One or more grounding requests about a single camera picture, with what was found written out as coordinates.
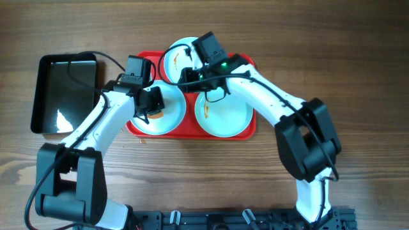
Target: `tray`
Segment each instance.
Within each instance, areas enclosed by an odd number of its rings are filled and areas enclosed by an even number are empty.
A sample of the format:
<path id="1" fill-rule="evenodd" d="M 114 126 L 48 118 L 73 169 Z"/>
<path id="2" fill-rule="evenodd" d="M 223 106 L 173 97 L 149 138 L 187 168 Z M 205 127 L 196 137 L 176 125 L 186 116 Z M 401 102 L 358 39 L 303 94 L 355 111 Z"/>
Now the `tray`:
<path id="1" fill-rule="evenodd" d="M 163 54 L 163 51 L 143 51 L 139 53 L 138 56 L 149 59 L 152 62 L 154 62 L 156 66 L 158 66 L 159 58 L 162 54 Z M 246 54 L 240 54 L 240 55 L 243 58 L 245 58 L 250 64 L 254 65 L 254 61 L 248 55 Z M 165 80 L 169 80 L 165 75 L 163 62 L 159 68 L 160 68 L 161 73 L 163 73 Z M 199 95 L 199 93 L 185 93 L 184 95 L 185 95 L 186 104 L 187 104 L 186 114 L 185 114 L 183 121 L 180 123 L 180 125 L 177 128 L 175 128 L 173 131 L 167 134 L 164 134 L 164 135 L 144 134 L 141 131 L 139 131 L 132 124 L 131 121 L 128 121 L 126 124 L 128 131 L 137 137 L 172 138 L 172 139 L 209 139 L 209 140 L 227 140 L 227 141 L 246 140 L 250 138 L 256 131 L 256 111 L 253 110 L 253 117 L 251 119 L 250 125 L 243 132 L 237 134 L 236 136 L 227 137 L 227 138 L 215 137 L 213 135 L 210 135 L 200 127 L 199 123 L 196 120 L 195 114 L 194 114 L 194 104 L 196 102 L 196 98 Z"/>

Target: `black tray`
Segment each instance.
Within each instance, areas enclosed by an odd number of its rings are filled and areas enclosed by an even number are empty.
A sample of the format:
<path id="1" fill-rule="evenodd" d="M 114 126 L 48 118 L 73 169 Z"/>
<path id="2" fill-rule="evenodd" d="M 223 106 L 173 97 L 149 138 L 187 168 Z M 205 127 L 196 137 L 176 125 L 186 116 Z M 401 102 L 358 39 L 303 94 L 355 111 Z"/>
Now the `black tray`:
<path id="1" fill-rule="evenodd" d="M 73 82 L 66 74 L 72 56 L 47 55 L 40 60 L 31 116 L 31 131 L 36 134 L 72 132 L 94 108 L 94 92 Z M 71 68 L 75 78 L 96 87 L 95 55 L 78 57 Z"/>

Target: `plate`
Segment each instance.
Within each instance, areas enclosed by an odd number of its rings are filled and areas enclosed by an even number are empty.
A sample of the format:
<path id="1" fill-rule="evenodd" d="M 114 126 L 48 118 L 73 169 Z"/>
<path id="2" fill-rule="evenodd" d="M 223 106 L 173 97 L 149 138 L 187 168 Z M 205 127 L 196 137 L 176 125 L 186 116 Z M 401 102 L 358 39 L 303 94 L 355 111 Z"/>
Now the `plate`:
<path id="1" fill-rule="evenodd" d="M 207 93 L 209 101 L 222 98 L 224 90 L 219 88 Z M 253 108 L 234 95 L 226 95 L 218 102 L 207 102 L 205 93 L 200 93 L 194 106 L 199 125 L 216 137 L 235 136 L 249 126 Z"/>
<path id="2" fill-rule="evenodd" d="M 196 40 L 195 37 L 188 37 L 182 38 L 177 42 L 171 45 L 178 45 L 178 44 L 187 44 L 192 46 L 192 42 Z M 197 56 L 195 50 L 192 51 L 191 56 L 192 60 L 186 55 L 185 49 L 186 46 L 177 47 L 171 51 L 169 51 L 164 57 L 164 69 L 167 78 L 173 82 L 178 83 L 180 79 L 180 72 L 185 67 L 194 67 L 194 68 L 201 68 L 202 63 L 200 62 L 199 57 Z"/>
<path id="3" fill-rule="evenodd" d="M 164 98 L 165 109 L 162 109 L 163 116 L 157 119 L 148 117 L 149 124 L 138 118 L 132 118 L 132 124 L 139 131 L 149 135 L 163 135 L 174 130 L 183 120 L 186 113 L 186 99 L 177 86 L 166 84 L 162 80 L 156 80 L 152 86 L 159 86 Z"/>

